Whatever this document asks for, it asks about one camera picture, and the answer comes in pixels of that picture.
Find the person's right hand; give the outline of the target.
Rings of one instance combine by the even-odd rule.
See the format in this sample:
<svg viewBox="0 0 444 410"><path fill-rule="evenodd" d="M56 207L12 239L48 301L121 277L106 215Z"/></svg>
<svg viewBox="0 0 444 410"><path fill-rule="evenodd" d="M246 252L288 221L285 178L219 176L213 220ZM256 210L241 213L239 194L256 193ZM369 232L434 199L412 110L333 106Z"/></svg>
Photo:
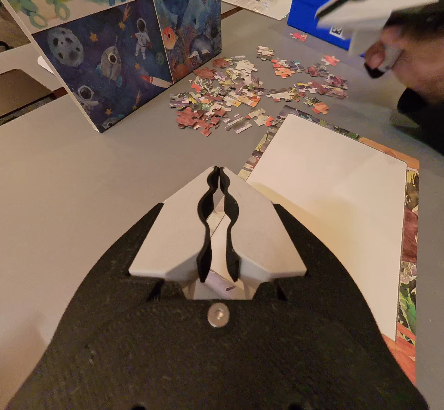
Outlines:
<svg viewBox="0 0 444 410"><path fill-rule="evenodd" d="M404 33L401 26L385 28L378 41L365 52L365 64L371 69L379 68L388 47L402 51L391 68L400 83L430 104L441 103L444 98L443 36L418 40Z"/></svg>

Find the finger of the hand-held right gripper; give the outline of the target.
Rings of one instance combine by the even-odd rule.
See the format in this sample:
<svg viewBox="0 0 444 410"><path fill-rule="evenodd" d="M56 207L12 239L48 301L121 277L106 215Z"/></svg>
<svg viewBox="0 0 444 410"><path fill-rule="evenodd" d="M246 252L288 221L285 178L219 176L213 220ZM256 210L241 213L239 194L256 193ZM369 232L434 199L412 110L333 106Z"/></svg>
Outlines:
<svg viewBox="0 0 444 410"><path fill-rule="evenodd" d="M422 7L439 0L329 0L316 13L317 26L350 27L387 20L393 12Z"/></svg>

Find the printed puzzle storage box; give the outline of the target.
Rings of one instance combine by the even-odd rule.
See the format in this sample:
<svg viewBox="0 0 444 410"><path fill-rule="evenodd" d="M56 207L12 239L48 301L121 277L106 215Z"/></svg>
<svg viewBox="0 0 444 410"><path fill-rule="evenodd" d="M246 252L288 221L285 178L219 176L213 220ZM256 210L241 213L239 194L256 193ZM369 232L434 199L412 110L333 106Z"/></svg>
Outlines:
<svg viewBox="0 0 444 410"><path fill-rule="evenodd" d="M221 0L1 0L99 132L221 52Z"/></svg>

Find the pile of puzzle pieces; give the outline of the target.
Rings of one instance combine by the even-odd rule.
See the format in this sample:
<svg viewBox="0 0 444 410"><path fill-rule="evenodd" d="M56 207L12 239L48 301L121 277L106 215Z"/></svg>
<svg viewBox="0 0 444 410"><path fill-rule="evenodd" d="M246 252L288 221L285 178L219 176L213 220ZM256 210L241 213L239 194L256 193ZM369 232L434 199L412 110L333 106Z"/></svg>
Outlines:
<svg viewBox="0 0 444 410"><path fill-rule="evenodd" d="M267 89L258 77L258 69L246 56L215 58L211 67L194 71L191 91L170 95L170 107L176 109L180 129L191 128L209 136L221 122L225 130L239 134L255 123L277 128L284 115L269 115L258 104L263 98L273 102L299 102L311 111L316 103L325 103L319 96L346 99L348 81L331 72L340 60L324 55L319 63L303 66L299 61L279 58L274 49L257 46L257 60L272 66L275 76L282 79L310 77L308 81L290 81L289 87Z"/></svg>

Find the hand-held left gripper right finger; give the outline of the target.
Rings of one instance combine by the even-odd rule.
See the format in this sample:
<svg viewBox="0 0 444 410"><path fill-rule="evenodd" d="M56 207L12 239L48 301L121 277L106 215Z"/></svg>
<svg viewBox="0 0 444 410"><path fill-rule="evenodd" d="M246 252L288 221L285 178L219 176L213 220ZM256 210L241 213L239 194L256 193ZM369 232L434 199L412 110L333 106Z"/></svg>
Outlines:
<svg viewBox="0 0 444 410"><path fill-rule="evenodd" d="M219 168L228 217L225 259L230 278L258 286L304 276L307 268L276 208L278 205L225 167Z"/></svg>

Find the puzzle frame tray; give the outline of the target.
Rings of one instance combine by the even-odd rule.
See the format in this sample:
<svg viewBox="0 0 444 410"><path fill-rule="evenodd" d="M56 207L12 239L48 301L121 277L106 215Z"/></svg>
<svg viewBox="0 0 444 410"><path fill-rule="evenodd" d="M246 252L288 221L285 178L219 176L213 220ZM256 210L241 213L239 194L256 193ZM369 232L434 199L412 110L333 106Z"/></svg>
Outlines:
<svg viewBox="0 0 444 410"><path fill-rule="evenodd" d="M419 161L285 105L239 176L347 269L416 384Z"/></svg>

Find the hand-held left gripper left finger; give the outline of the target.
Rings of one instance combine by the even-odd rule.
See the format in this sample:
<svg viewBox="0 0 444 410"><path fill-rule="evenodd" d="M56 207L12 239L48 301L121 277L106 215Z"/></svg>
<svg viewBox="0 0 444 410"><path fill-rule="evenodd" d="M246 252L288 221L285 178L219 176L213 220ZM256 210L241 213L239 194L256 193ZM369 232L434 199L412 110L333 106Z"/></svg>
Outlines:
<svg viewBox="0 0 444 410"><path fill-rule="evenodd" d="M212 261L207 219L218 184L219 167L209 167L163 202L130 275L177 283L206 280Z"/></svg>

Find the white shelf unit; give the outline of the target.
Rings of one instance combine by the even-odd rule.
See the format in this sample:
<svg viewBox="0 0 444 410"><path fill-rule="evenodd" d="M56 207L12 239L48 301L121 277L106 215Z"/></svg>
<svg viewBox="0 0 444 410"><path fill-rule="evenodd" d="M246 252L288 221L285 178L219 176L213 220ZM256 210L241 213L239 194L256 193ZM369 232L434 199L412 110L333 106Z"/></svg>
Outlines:
<svg viewBox="0 0 444 410"><path fill-rule="evenodd" d="M38 62L28 44L0 55L1 126L67 94L59 80Z"/></svg>

